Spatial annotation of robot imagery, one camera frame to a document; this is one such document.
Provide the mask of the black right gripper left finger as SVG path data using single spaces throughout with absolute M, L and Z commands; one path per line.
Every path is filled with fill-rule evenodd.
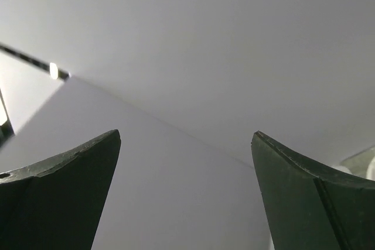
M 91 249 L 120 147 L 115 129 L 1 173 L 1 249 Z

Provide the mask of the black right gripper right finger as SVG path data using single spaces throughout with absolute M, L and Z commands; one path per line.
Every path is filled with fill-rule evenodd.
M 374 249 L 374 182 L 258 131 L 254 169 L 275 249 Z

